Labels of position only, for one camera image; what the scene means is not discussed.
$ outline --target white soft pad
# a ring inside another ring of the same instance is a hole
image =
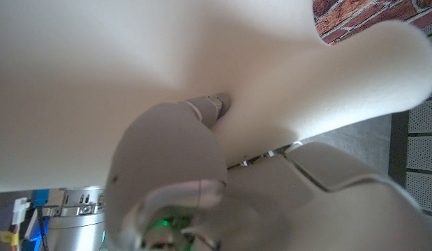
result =
[[[0,0],[0,191],[104,185],[123,131],[163,101],[230,94],[214,132],[231,165],[431,91],[420,31],[328,46],[311,0]]]

